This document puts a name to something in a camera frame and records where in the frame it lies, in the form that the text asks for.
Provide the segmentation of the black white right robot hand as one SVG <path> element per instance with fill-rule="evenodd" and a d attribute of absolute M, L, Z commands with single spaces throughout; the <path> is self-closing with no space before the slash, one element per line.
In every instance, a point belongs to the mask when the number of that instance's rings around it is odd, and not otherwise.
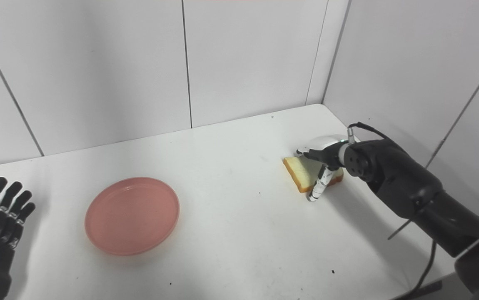
<path fill-rule="evenodd" d="M 342 156 L 347 146 L 348 139 L 344 135 L 322 135 L 296 150 L 296 155 L 322 164 L 312 191 L 308 194 L 308 201 L 316 201 L 329 186 L 335 173 L 344 167 Z"/>

